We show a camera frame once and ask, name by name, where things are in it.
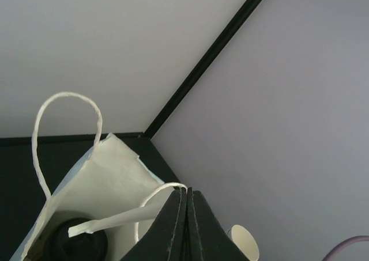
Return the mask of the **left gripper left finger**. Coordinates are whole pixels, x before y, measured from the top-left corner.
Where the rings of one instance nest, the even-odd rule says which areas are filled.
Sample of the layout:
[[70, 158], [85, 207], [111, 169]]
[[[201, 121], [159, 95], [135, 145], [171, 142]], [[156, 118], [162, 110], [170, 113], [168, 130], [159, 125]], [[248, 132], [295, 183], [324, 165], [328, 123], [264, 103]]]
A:
[[186, 189], [174, 190], [149, 230], [122, 260], [183, 260], [186, 210]]

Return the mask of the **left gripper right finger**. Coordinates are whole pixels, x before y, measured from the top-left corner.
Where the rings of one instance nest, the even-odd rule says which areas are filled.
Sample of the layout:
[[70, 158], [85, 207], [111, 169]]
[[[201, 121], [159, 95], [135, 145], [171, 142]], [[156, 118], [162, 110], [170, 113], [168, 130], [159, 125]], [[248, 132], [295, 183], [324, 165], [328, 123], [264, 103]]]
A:
[[202, 192], [189, 188], [187, 190], [187, 260], [247, 259], [226, 235]]

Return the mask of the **black coffee lid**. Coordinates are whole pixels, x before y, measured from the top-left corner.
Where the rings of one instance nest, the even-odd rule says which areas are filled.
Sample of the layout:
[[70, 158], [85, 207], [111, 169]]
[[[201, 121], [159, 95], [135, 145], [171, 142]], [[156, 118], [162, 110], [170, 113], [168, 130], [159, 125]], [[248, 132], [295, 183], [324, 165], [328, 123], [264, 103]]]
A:
[[59, 224], [45, 244], [46, 260], [104, 260], [107, 256], [108, 238], [103, 230], [69, 237], [69, 228], [84, 222], [87, 222], [86, 218], [72, 218]]

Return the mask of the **light blue paper bag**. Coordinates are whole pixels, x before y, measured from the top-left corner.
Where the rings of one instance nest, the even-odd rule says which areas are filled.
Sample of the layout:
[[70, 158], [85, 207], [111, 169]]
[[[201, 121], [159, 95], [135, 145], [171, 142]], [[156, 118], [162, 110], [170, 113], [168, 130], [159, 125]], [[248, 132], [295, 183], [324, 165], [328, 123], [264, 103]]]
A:
[[[39, 125], [46, 108], [54, 100], [70, 96], [71, 92], [60, 92], [49, 97], [36, 115], [31, 151], [46, 201], [33, 227], [12, 255], [13, 260], [30, 260], [40, 237], [49, 234], [57, 221], [74, 215], [85, 217], [87, 221], [100, 220], [153, 203], [162, 208], [170, 193], [181, 187], [180, 183], [161, 180], [116, 135], [110, 133], [103, 138], [103, 120], [98, 118], [93, 146], [51, 191], [37, 155]], [[149, 230], [154, 219], [103, 230], [108, 238], [107, 260], [123, 258]]]

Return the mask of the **right paper cup stack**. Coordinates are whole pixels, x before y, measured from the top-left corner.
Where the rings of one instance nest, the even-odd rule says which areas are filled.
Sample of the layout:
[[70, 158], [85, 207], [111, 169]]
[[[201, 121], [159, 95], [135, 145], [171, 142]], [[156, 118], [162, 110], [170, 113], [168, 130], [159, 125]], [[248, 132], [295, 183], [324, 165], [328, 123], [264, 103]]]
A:
[[250, 261], [259, 261], [260, 252], [253, 235], [243, 226], [234, 225], [227, 231], [227, 236]]

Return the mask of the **black right frame post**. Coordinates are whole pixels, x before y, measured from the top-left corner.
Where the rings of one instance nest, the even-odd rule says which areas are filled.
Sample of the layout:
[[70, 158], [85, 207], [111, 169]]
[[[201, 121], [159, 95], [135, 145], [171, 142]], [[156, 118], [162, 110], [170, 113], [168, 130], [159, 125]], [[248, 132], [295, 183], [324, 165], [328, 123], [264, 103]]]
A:
[[246, 0], [154, 118], [143, 136], [153, 138], [263, 0]]

